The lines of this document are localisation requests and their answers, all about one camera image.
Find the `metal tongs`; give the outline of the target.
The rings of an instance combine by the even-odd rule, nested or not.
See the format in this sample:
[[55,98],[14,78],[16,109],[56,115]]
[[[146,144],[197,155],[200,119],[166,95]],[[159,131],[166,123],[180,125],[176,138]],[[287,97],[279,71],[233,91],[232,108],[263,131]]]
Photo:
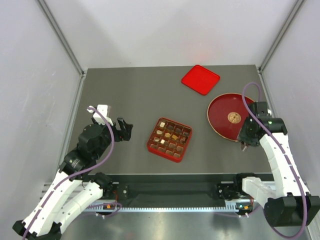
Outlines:
[[249,144],[248,143],[245,143],[245,142],[241,142],[241,150],[243,152],[245,152],[249,147]]

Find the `tan chocolate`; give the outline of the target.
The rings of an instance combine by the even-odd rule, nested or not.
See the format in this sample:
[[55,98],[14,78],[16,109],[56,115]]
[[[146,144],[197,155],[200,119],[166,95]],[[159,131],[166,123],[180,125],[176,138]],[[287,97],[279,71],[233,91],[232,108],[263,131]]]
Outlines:
[[171,136],[171,134],[167,132],[167,133],[164,134],[164,136],[169,138]]

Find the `red square box lid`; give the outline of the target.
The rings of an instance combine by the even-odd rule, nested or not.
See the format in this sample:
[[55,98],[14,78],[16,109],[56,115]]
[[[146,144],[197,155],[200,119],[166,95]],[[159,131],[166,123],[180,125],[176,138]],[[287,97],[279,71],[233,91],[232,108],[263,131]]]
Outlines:
[[195,65],[181,79],[181,83],[206,96],[220,79],[221,77],[218,74],[201,65]]

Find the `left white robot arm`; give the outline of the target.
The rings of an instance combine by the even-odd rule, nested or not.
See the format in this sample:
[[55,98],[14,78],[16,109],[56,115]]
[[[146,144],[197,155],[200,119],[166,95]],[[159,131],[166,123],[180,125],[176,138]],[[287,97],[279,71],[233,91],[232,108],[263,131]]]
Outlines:
[[133,125],[123,118],[117,121],[108,126],[94,119],[83,129],[76,147],[64,157],[37,207],[28,217],[14,223],[12,228],[19,236],[24,240],[59,240],[67,226],[87,207],[115,193],[110,177],[90,172],[107,148],[131,139]]

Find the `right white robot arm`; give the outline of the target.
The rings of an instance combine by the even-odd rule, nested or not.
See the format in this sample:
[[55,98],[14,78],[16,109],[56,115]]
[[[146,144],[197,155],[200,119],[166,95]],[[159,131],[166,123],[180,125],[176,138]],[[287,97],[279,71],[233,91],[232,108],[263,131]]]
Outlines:
[[288,131],[281,118],[273,118],[268,105],[256,101],[244,105],[249,115],[237,136],[241,149],[262,147],[270,165],[275,188],[254,173],[237,174],[233,192],[253,197],[263,208],[271,227],[308,226],[320,210],[320,198],[311,195],[301,180],[289,146]]

